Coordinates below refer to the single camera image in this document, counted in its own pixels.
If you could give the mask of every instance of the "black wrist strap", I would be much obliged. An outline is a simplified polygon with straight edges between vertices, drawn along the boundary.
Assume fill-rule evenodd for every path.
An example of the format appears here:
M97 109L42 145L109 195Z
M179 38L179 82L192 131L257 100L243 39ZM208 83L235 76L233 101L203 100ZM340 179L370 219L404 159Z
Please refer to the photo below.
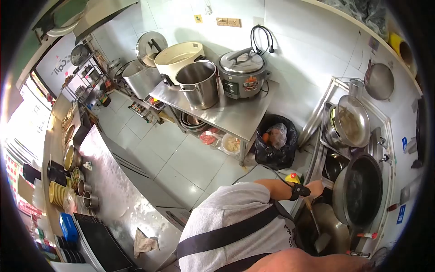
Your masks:
M299 196L309 196L311 194L310 189L307 187L295 183L291 190L291 197L289 198L290 201L294 201L299 198Z

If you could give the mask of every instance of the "metal strainer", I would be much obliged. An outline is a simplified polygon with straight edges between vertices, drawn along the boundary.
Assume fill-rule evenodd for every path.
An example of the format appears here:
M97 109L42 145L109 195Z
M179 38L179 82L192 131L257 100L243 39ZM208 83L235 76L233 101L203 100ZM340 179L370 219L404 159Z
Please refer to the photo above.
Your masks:
M341 140L351 147L363 148L370 140L370 121L361 102L343 95L335 110L335 129Z

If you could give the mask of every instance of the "faucet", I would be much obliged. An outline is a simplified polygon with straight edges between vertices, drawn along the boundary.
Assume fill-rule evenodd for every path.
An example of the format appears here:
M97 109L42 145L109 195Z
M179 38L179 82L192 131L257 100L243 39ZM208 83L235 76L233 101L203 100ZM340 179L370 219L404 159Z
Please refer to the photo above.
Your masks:
M385 139L382 137L379 137L381 140L377 142L378 145L382 146L383 148L387 149L387 145L385 144Z
M389 163L390 165L392 165L393 161L390 160L390 155L384 154L384 156L385 156L385 158L380 159L379 162L385 161L385 162Z

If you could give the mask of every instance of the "man's arm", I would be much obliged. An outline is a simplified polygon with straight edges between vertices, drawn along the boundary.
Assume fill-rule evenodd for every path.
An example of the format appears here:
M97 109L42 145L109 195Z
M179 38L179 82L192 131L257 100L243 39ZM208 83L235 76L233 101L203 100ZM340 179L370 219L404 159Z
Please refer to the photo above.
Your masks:
M259 179L254 181L255 183L261 184L266 187L270 194L271 199L274 200L287 200L291 197L291 187L287 184L283 183L282 180L279 179ZM323 189L325 188L322 184L321 180L316 180L305 185L308 189L310 189L311 194L310 197L318 197L322 194Z

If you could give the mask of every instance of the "range hood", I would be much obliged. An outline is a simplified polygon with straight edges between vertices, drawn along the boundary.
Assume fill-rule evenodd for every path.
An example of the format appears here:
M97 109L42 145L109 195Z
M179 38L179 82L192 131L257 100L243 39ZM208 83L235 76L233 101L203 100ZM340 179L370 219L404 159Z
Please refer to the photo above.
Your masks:
M137 2L138 0L89 0L83 10L83 17L73 30L76 44Z

